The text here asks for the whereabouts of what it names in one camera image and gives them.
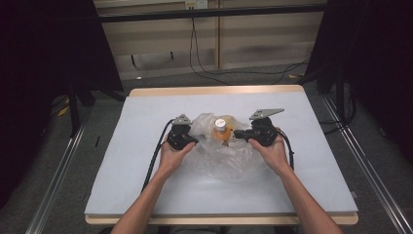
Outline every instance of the white tabletop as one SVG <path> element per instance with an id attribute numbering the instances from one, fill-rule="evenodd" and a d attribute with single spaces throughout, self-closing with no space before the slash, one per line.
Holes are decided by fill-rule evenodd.
<path id="1" fill-rule="evenodd" d="M 285 109 L 271 119 L 287 134 L 295 152 L 295 172 L 310 193 L 328 213 L 355 216 L 356 204 L 301 88 L 288 92 L 263 89 L 263 93 L 258 89 L 258 93 L 251 94 L 213 94 L 213 87 L 205 89 L 206 95 L 127 98 L 96 176 L 85 210 L 87 216 L 116 219 L 126 211 L 140 193 L 155 146 L 169 119 L 182 113 L 191 119 L 201 113 L 214 113 L 249 123 L 248 117 L 255 110 L 265 108 Z M 158 218 L 294 213 L 281 180 L 267 167 L 231 181 L 179 168 L 165 184 L 154 210 Z"/>

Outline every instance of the orange bottle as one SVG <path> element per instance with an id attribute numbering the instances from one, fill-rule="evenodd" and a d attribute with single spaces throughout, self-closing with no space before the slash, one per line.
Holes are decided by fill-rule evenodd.
<path id="1" fill-rule="evenodd" d="M 224 119 L 215 120 L 212 136 L 219 140 L 228 140 L 231 136 L 231 128 L 227 127 L 227 123 Z"/>

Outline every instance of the clear plastic bag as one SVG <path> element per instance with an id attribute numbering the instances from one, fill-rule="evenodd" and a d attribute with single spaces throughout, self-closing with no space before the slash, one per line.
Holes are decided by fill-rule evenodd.
<path id="1" fill-rule="evenodd" d="M 199 143 L 185 156 L 181 167 L 220 179 L 239 179 L 257 172 L 265 162 L 248 142 L 234 137 L 224 142 L 212 136 L 213 123 L 218 118 L 225 119 L 228 126 L 234 129 L 249 127 L 249 124 L 240 123 L 232 116 L 201 114 L 193 121 L 189 133 Z"/>

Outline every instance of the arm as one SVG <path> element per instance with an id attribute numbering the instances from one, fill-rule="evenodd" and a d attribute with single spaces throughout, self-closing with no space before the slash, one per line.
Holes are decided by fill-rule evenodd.
<path id="1" fill-rule="evenodd" d="M 249 143 L 261 153 L 267 165 L 281 178 L 304 233 L 343 233 L 289 167 L 281 136 L 278 136 L 269 147 L 263 147 L 254 139 L 250 139 Z"/>
<path id="2" fill-rule="evenodd" d="M 161 149 L 161 162 L 158 170 L 142 191 L 140 196 L 128 208 L 112 230 L 112 234 L 144 233 L 149 218 L 155 208 L 162 188 L 170 175 L 179 167 L 183 157 L 191 151 L 195 143 L 189 143 L 180 151 L 173 150 L 165 142 Z"/>

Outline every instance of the forearm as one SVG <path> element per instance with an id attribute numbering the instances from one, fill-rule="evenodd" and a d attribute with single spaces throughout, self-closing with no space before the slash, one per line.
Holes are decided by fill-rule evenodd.
<path id="1" fill-rule="evenodd" d="M 168 176 L 156 171 L 140 196 L 119 219 L 112 233 L 144 233 Z"/>
<path id="2" fill-rule="evenodd" d="M 284 170 L 281 178 L 305 233 L 342 233 L 291 168 Z"/>

